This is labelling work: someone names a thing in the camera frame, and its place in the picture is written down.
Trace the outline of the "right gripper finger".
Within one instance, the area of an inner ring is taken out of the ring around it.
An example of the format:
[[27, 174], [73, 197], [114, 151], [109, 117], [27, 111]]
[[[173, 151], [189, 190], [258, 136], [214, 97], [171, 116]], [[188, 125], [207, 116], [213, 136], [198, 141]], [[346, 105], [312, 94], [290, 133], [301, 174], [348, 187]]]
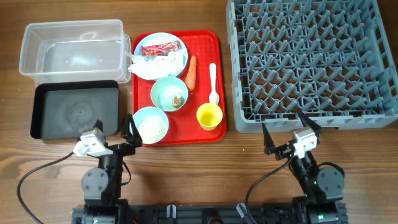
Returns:
[[316, 136], [319, 136], [322, 132], [322, 127], [318, 125], [316, 122], [311, 120], [303, 111], [298, 111], [298, 116], [303, 124], [303, 127], [309, 127], [313, 130]]
[[265, 123], [262, 123], [262, 131], [263, 131], [263, 135], [264, 135], [264, 152], [267, 155], [271, 155], [271, 154], [275, 153], [276, 146], [272, 140], [272, 137], [271, 137], [268, 129], [266, 128]]

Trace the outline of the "white rice grains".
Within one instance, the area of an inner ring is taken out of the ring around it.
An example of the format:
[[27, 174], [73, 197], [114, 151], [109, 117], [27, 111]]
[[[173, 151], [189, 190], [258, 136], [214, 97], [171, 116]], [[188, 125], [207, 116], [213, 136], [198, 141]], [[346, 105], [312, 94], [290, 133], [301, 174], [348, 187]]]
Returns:
[[158, 116], [151, 116], [141, 121], [137, 130], [144, 144], [159, 142], [167, 132], [167, 128], [162, 119]]

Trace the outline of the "light blue bowl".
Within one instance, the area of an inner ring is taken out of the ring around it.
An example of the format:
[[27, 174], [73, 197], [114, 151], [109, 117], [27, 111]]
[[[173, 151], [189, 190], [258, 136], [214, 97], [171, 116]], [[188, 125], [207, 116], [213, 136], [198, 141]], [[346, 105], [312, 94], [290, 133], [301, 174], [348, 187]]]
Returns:
[[141, 121], [143, 121], [151, 116], [160, 117], [162, 119], [162, 121], [165, 123], [167, 131], [169, 130], [169, 119], [168, 119], [167, 115], [159, 108], [156, 108], [153, 106], [147, 106], [147, 107], [139, 109], [136, 113], [133, 114], [132, 117], [133, 117], [134, 123], [137, 127]]

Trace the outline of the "mint green bowl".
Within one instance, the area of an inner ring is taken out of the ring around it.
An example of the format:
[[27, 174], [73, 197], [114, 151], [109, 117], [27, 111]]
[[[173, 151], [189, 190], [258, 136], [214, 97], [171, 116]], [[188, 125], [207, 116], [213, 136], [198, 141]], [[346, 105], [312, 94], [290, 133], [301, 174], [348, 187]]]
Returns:
[[172, 101], [175, 95], [180, 95], [184, 99], [184, 104], [188, 100], [188, 88], [186, 84], [176, 77], [164, 77], [157, 80], [150, 91], [150, 98], [153, 104], [166, 112], [179, 110], [173, 108]]

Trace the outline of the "brown food scrap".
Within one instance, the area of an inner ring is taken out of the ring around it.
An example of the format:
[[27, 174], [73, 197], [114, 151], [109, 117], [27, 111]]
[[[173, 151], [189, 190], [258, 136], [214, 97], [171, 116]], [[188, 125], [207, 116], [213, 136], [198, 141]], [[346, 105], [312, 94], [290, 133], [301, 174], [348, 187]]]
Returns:
[[178, 108], [180, 108], [183, 104], [184, 104], [184, 99], [183, 99], [183, 97], [180, 96], [180, 95], [175, 95], [175, 96], [174, 96], [174, 99], [173, 99], [173, 101], [172, 101], [172, 106], [173, 106], [173, 108], [178, 109]]

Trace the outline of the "yellow plastic cup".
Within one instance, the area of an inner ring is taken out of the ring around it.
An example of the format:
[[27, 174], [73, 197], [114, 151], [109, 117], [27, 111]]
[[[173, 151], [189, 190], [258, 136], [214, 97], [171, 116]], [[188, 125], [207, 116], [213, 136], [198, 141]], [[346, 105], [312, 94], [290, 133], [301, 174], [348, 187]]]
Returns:
[[214, 130], [223, 119], [221, 108], [214, 103], [204, 103], [197, 109], [197, 121], [206, 131]]

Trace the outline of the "white tissue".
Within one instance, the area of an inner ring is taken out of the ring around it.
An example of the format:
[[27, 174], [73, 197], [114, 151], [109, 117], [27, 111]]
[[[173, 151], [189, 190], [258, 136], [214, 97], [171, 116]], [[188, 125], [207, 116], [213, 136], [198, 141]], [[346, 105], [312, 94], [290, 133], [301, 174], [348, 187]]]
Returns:
[[132, 64], [128, 71], [144, 80], [158, 80], [163, 77], [178, 75], [184, 68], [184, 55], [170, 52], [167, 55], [145, 57], [131, 55]]

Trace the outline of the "orange carrot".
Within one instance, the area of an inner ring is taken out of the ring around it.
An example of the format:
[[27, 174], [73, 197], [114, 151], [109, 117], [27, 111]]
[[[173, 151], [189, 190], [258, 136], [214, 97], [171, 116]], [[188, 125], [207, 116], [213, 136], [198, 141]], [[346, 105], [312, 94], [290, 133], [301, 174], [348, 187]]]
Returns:
[[197, 58], [195, 55], [192, 55], [190, 58], [188, 72], [184, 80], [184, 83], [186, 84], [189, 91], [192, 91], [195, 88], [196, 76], [197, 76]]

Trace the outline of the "red snack wrapper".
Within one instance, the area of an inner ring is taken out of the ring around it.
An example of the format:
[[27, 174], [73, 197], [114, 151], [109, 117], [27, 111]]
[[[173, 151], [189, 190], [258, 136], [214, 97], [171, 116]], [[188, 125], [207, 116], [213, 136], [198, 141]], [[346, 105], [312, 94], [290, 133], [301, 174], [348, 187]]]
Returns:
[[176, 51], [181, 48], [182, 48], [182, 46], [181, 46], [180, 42], [175, 40], [175, 41], [167, 42], [164, 44], [141, 47], [141, 54], [142, 54], [142, 56], [145, 56], [145, 57], [152, 57], [152, 56], [157, 56], [157, 55], [164, 55], [166, 53], [169, 53], [171, 51]]

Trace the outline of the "light blue plate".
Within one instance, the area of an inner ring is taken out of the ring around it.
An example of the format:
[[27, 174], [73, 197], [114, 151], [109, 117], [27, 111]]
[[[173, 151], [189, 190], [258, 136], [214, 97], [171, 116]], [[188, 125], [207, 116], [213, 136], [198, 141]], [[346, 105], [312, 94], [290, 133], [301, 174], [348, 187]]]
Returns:
[[136, 48], [134, 50], [134, 53], [132, 55], [142, 55], [141, 54], [141, 47], [144, 46], [150, 46], [150, 45], [158, 45], [158, 44], [164, 44], [167, 42], [172, 42], [172, 41], [179, 41], [182, 48], [176, 51], [172, 51], [172, 52], [181, 52], [184, 55], [184, 68], [185, 69], [187, 62], [188, 62], [188, 50], [187, 47], [185, 46], [185, 44], [183, 43], [183, 41], [178, 38], [177, 36], [173, 35], [173, 34], [169, 34], [169, 33], [165, 33], [165, 32], [158, 32], [158, 33], [154, 33], [154, 34], [150, 34], [146, 37], [144, 37], [142, 40], [139, 41], [139, 43], [136, 45]]

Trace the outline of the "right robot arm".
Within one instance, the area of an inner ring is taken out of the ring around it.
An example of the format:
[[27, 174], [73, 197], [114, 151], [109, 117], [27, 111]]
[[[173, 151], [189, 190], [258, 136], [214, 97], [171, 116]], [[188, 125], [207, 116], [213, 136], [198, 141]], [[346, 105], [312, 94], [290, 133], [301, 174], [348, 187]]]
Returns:
[[315, 149], [322, 128], [302, 111], [298, 116], [303, 128], [293, 132], [288, 143], [275, 146], [266, 125], [262, 125], [265, 153], [276, 160], [288, 159], [288, 167], [298, 180], [304, 196], [294, 197], [290, 203], [267, 203], [263, 206], [263, 223], [348, 223], [343, 199], [344, 170], [332, 163], [318, 164], [311, 150]]

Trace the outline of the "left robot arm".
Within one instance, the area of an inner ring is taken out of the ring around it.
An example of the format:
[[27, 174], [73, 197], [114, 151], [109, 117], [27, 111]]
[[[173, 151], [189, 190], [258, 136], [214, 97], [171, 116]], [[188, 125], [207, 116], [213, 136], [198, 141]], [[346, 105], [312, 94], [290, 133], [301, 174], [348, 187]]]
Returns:
[[126, 116], [121, 137], [126, 142], [109, 145], [103, 134], [103, 123], [97, 120], [92, 129], [80, 136], [73, 152], [77, 156], [88, 155], [98, 159], [98, 166], [87, 171], [81, 180], [84, 191], [84, 207], [72, 211], [73, 224], [139, 223], [128, 200], [121, 198], [123, 170], [128, 170], [123, 158], [136, 153], [142, 146], [131, 114]]

